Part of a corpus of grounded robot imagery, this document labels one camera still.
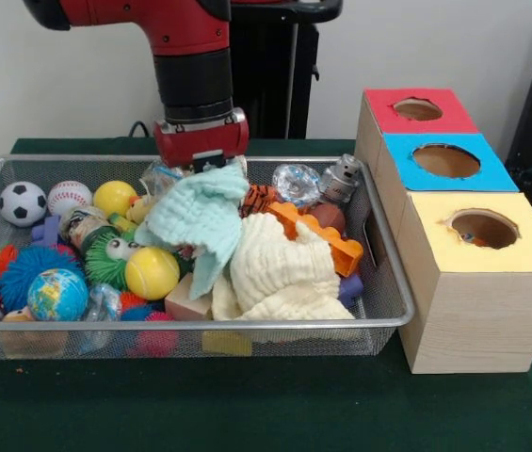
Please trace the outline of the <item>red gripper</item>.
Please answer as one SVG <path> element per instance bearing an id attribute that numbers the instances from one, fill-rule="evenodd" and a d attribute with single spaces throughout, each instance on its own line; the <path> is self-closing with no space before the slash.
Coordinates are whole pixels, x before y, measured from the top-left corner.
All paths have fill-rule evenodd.
<path id="1" fill-rule="evenodd" d="M 191 124 L 156 121 L 153 137 L 163 162 L 179 167 L 214 156 L 227 160 L 244 155 L 250 132 L 245 112 L 234 107 L 230 115 L 219 120 Z"/>

